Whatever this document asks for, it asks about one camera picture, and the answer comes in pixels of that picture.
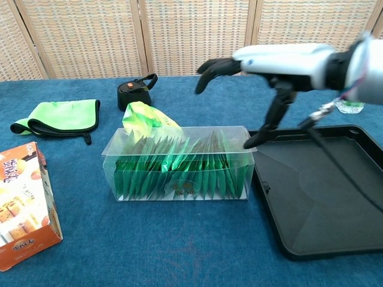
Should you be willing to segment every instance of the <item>black tray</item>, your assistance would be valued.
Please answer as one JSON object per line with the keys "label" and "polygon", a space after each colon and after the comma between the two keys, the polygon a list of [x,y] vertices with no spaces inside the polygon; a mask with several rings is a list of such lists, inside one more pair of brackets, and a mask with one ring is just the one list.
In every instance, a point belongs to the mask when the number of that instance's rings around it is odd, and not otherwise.
{"label": "black tray", "polygon": [[[358,126],[316,128],[363,191],[383,206],[383,150]],[[383,213],[299,129],[254,152],[253,186],[291,260],[383,251]]]}

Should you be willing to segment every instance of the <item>cardboard box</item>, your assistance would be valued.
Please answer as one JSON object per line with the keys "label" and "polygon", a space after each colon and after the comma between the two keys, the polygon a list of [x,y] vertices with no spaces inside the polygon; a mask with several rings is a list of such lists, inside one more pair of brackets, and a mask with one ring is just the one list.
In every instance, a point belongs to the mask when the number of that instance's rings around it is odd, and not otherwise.
{"label": "cardboard box", "polygon": [[35,142],[0,153],[0,270],[63,239],[45,158]]}

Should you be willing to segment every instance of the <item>wicker panel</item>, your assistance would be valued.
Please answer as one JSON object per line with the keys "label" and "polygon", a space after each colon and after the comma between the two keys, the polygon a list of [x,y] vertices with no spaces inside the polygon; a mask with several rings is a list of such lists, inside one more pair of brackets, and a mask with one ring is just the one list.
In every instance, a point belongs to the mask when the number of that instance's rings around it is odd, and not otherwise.
{"label": "wicker panel", "polygon": [[42,78],[11,7],[0,0],[0,81]]}
{"label": "wicker panel", "polygon": [[18,3],[33,27],[32,37],[42,49],[51,77],[126,77],[147,70],[146,62],[140,62],[138,37],[142,35],[135,32],[128,0]]}
{"label": "wicker panel", "polygon": [[140,4],[147,16],[143,23],[147,49],[153,71],[159,75],[193,75],[204,61],[230,57],[244,46],[248,0],[149,0]]}
{"label": "wicker panel", "polygon": [[376,1],[264,0],[258,44],[323,42],[346,49],[365,29]]}

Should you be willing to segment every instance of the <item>blue tablecloth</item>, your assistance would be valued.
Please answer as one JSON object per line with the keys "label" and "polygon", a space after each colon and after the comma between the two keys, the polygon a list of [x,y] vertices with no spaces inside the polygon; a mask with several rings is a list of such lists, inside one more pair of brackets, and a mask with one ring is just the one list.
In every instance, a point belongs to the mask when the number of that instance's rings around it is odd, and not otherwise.
{"label": "blue tablecloth", "polygon": [[[126,79],[0,83],[0,150],[37,141],[64,236],[0,274],[0,286],[381,286],[383,255],[291,262],[279,252],[261,203],[177,201],[117,203],[101,152],[123,113],[116,88]],[[274,91],[259,77],[221,77],[195,95],[198,77],[160,77],[153,105],[181,126],[263,123]],[[296,127],[333,92],[300,93],[281,127]],[[43,101],[101,100],[92,145],[83,138],[14,135],[10,124]],[[335,111],[321,125],[357,124],[383,144],[383,107],[357,115]]]}

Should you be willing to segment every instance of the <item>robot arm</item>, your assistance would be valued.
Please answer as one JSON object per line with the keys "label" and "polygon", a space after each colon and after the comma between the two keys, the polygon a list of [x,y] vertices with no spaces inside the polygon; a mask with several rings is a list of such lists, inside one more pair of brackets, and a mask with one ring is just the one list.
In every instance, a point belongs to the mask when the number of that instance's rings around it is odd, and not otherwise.
{"label": "robot arm", "polygon": [[[331,89],[342,99],[383,105],[383,40],[364,33],[348,51],[337,52],[326,44],[251,45],[234,52],[232,58],[205,62],[196,93],[220,75],[240,71],[266,78],[276,96],[265,124],[245,143],[245,148],[260,145],[278,128],[296,92]],[[329,107],[321,110],[323,114]]]}

